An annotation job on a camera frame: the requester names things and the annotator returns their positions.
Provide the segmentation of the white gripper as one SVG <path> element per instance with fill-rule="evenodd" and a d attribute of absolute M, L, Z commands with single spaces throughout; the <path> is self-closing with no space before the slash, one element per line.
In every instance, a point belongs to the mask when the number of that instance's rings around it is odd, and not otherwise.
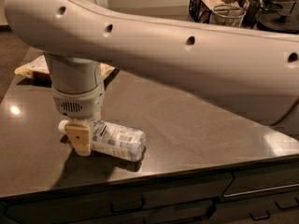
<path fill-rule="evenodd" d="M 71 119 L 82 119 L 68 121 L 64 131 L 79 156 L 90 156 L 91 126 L 85 119 L 91 119 L 100 111 L 105 96 L 103 85 L 82 94 L 62 93 L 52 89 L 52 95 L 60 114 Z"/>

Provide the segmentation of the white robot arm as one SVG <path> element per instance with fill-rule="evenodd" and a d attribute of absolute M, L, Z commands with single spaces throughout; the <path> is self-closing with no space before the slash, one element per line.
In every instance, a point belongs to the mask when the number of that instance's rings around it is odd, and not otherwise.
<path fill-rule="evenodd" d="M 107 0 L 5 0 L 4 10 L 12 31 L 43 51 L 56 107 L 71 119 L 60 129 L 81 156 L 104 98 L 99 63 L 299 133 L 297 35 L 123 14 Z"/>

